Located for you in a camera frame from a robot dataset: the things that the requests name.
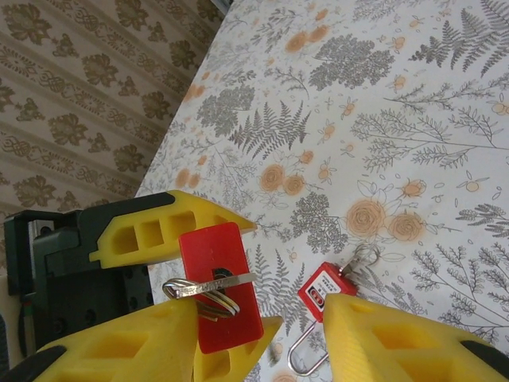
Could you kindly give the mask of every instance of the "brown leaf pattern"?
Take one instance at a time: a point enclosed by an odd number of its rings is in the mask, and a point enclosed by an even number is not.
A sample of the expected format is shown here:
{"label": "brown leaf pattern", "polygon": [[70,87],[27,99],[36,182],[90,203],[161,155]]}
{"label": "brown leaf pattern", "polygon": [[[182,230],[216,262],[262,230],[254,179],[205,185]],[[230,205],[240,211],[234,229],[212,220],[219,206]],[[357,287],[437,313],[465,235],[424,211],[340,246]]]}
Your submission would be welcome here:
{"label": "brown leaf pattern", "polygon": [[220,27],[199,12],[185,0],[0,5],[0,223],[135,195]]}

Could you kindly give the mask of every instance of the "floral tablecloth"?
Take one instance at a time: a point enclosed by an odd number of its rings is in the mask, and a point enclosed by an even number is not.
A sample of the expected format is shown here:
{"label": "floral tablecloth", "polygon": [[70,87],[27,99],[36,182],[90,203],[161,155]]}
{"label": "floral tablecloth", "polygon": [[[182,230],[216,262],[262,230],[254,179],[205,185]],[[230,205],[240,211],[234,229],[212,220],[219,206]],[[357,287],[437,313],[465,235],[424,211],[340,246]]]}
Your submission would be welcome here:
{"label": "floral tablecloth", "polygon": [[[509,351],[508,57],[500,0],[234,2],[138,195],[258,224],[259,305],[285,323],[248,380],[331,380],[286,365],[312,322],[297,290],[360,244],[381,250],[352,275],[361,297]],[[151,272],[158,302],[183,274]],[[297,362],[323,351],[317,331]]]}

